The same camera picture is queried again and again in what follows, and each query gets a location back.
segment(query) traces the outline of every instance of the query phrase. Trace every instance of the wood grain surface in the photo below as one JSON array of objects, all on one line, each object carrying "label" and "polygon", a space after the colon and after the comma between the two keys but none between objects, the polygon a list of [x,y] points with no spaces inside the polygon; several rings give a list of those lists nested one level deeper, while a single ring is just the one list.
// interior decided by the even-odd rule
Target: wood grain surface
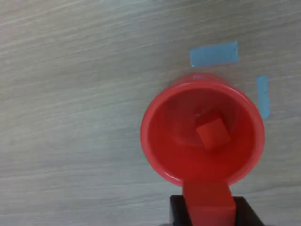
[{"label": "wood grain surface", "polygon": [[[158,226],[181,189],[147,163],[149,102],[216,73],[271,117],[255,169],[231,187],[267,225],[301,225],[301,1],[0,0],[0,225]],[[192,69],[191,48],[239,42],[237,64]]]}]

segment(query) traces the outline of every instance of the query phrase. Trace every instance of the blue tape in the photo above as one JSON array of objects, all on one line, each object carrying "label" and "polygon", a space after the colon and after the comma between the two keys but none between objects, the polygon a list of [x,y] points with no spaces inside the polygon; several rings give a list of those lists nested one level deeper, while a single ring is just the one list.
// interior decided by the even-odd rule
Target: blue tape
[{"label": "blue tape", "polygon": [[226,44],[202,46],[190,51],[190,63],[192,67],[227,64],[237,61],[237,41]]},{"label": "blue tape", "polygon": [[267,75],[257,77],[256,84],[259,112],[263,119],[267,119],[270,115],[269,83]]}]

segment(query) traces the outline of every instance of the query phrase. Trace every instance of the red cup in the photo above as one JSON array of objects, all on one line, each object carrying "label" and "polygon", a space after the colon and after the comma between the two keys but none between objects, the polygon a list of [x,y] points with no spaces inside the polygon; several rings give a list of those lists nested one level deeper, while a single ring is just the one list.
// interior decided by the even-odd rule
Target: red cup
[{"label": "red cup", "polygon": [[211,73],[180,77],[151,102],[141,125],[147,160],[178,186],[195,179],[239,181],[258,162],[264,140],[254,103]]}]

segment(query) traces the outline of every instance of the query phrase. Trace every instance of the red block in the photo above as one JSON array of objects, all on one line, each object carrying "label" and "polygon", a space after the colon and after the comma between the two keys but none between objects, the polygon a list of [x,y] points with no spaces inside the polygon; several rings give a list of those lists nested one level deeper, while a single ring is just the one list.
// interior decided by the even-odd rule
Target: red block
[{"label": "red block", "polygon": [[205,115],[199,119],[196,130],[208,150],[225,145],[231,140],[222,118],[217,113]]},{"label": "red block", "polygon": [[193,226],[234,226],[236,205],[222,181],[183,183],[183,196]]}]

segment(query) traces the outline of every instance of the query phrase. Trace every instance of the wooden table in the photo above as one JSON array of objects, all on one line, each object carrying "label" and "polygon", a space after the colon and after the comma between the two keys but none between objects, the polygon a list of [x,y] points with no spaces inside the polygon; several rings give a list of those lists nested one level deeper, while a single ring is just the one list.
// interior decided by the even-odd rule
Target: wooden table
[{"label": "wooden table", "polygon": [[[147,163],[139,128],[175,78],[216,73],[271,117],[259,164],[231,187],[267,225],[301,223],[301,1],[0,0],[0,225],[158,226],[181,189]],[[237,64],[191,48],[239,42]]]}]

